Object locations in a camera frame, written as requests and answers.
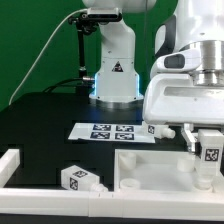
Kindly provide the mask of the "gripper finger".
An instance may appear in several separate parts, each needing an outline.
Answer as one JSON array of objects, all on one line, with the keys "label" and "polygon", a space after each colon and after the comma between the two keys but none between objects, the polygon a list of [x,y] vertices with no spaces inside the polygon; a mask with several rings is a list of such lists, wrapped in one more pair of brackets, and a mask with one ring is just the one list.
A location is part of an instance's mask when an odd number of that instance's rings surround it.
[{"label": "gripper finger", "polygon": [[181,128],[181,134],[187,143],[188,152],[195,153],[196,139],[192,133],[194,126],[190,123],[184,123]]}]

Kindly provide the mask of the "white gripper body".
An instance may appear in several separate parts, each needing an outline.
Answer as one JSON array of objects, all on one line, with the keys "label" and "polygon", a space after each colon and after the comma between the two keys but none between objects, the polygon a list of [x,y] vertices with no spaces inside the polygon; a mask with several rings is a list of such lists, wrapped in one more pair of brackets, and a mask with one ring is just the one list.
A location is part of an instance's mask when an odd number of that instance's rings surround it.
[{"label": "white gripper body", "polygon": [[156,125],[224,125],[224,88],[195,86],[188,74],[156,75],[147,87],[142,116]]}]

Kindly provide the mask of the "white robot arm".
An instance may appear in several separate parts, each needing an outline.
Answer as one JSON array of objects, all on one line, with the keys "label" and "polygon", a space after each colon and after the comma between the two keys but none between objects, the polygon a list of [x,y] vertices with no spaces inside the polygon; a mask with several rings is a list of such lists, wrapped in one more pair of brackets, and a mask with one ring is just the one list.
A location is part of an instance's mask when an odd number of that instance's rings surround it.
[{"label": "white robot arm", "polygon": [[199,127],[224,126],[224,0],[177,0],[155,32],[144,120],[180,124],[191,152]]}]

